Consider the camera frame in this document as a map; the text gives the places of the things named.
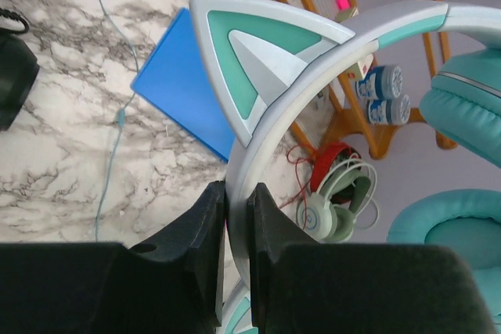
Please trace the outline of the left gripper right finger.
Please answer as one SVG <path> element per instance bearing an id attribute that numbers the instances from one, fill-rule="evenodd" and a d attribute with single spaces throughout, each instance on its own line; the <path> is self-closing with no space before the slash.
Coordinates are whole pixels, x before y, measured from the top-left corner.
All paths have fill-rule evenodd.
<path id="1" fill-rule="evenodd" d="M 493 333 L 466 264 L 441 246 L 316 242 L 265 184 L 247 201 L 252 322 L 261 333 Z"/>

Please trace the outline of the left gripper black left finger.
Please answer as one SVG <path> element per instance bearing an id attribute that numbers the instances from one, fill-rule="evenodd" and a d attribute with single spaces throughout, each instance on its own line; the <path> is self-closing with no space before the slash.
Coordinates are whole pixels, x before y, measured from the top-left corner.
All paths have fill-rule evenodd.
<path id="1" fill-rule="evenodd" d="M 131 248 L 1 246 L 4 333 L 213 333 L 222 323 L 225 186 Z"/>

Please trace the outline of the black blue headphones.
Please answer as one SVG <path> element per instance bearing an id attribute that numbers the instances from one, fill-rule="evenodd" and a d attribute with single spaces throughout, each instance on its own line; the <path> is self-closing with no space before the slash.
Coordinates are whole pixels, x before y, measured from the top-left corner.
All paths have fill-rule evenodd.
<path id="1" fill-rule="evenodd" d="M 23 30 L 1 27 L 1 131 L 7 131 L 25 103 L 40 66 L 36 55 L 19 38 L 30 30 L 27 20 L 3 8 L 1 18 L 23 25 Z"/>

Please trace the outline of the teal cat-ear headphones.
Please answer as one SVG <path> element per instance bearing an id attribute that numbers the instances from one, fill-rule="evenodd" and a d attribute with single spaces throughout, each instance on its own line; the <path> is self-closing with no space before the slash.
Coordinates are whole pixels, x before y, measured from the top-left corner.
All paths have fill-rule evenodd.
<path id="1" fill-rule="evenodd" d="M 483 49 L 449 59 L 421 109 L 435 130 L 493 164 L 500 162 L 500 11 L 412 0 L 341 23 L 269 0 L 191 0 L 209 81 L 236 135 L 227 171 L 229 241 L 240 282 L 222 332 L 252 330 L 243 203 L 279 137 L 338 74 L 369 54 L 427 32 L 453 31 Z"/>

